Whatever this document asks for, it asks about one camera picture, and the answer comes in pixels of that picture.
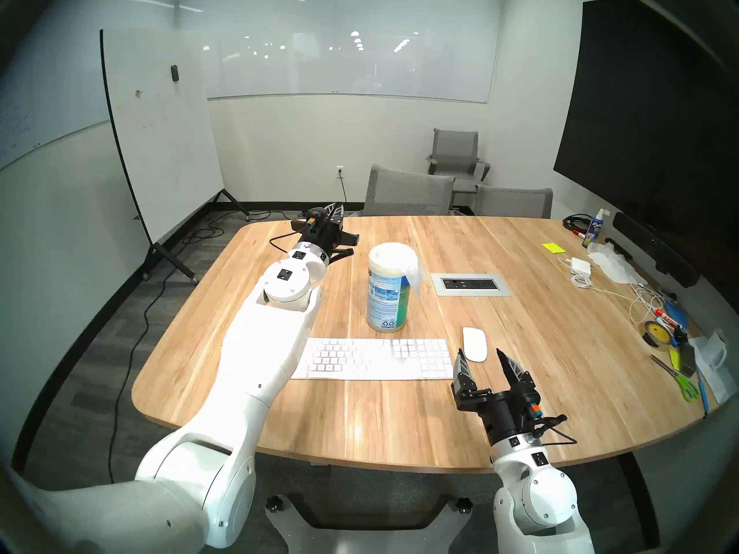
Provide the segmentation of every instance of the chair backrest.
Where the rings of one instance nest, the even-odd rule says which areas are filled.
[[[437,177],[372,165],[364,216],[446,216],[454,177]]]
[[[477,164],[477,131],[442,131],[435,128],[431,158],[439,163],[438,172],[473,174]]]
[[[479,185],[475,216],[551,218],[553,195],[551,188],[523,190]]]

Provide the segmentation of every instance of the white mug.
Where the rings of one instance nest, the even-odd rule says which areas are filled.
[[[716,371],[726,359],[726,342],[722,330],[715,330],[701,348],[701,357]]]

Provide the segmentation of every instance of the wooden table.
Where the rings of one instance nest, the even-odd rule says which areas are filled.
[[[346,218],[344,228],[360,235],[359,246],[322,281],[313,337],[446,338],[456,351],[464,326],[484,330],[488,359],[471,364],[478,386],[508,389],[495,355],[501,348],[531,373],[545,414],[569,417],[560,429],[578,444],[549,447],[553,463],[621,454],[703,416],[701,401],[686,403],[675,381],[649,359],[641,328],[630,322],[630,302],[570,283],[558,258],[587,254],[560,221],[389,216]],[[209,269],[134,384],[133,402],[150,420],[176,428],[195,415],[213,384],[231,319],[257,278],[283,256],[268,239],[289,231],[287,222],[244,226]],[[291,240],[282,240],[283,247],[289,249]],[[372,330],[366,319],[368,254],[382,242],[409,244],[426,270],[421,298],[412,296],[408,323],[394,334]],[[550,253],[545,242],[567,253]],[[496,273],[512,296],[438,297],[430,272]],[[632,295],[596,266],[592,280],[603,290]],[[491,470],[483,424],[455,408],[448,380],[291,380],[270,410],[257,450],[397,471]]]

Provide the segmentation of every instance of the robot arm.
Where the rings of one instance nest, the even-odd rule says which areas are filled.
[[[301,238],[264,272],[226,331],[206,402],[149,450],[134,481],[54,493],[13,475],[64,546],[199,552],[204,544],[224,548],[236,540],[256,484],[256,443],[321,306],[321,288],[312,285],[330,263],[352,255],[337,246],[354,246],[359,239],[343,232],[343,215],[343,207],[330,205],[308,211],[304,222],[293,221]]]
[[[490,460],[503,480],[494,500],[498,550],[502,554],[593,553],[590,531],[577,510],[575,485],[549,463],[540,441],[541,435],[567,417],[543,417],[531,375],[496,351],[509,391],[477,389],[460,349],[451,393],[457,409],[476,412],[483,420]],[[554,528],[553,536],[535,536],[548,528]]]

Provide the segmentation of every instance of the black tv screen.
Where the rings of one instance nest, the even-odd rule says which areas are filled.
[[[647,227],[739,312],[739,103],[697,41],[639,0],[587,1],[554,170]]]

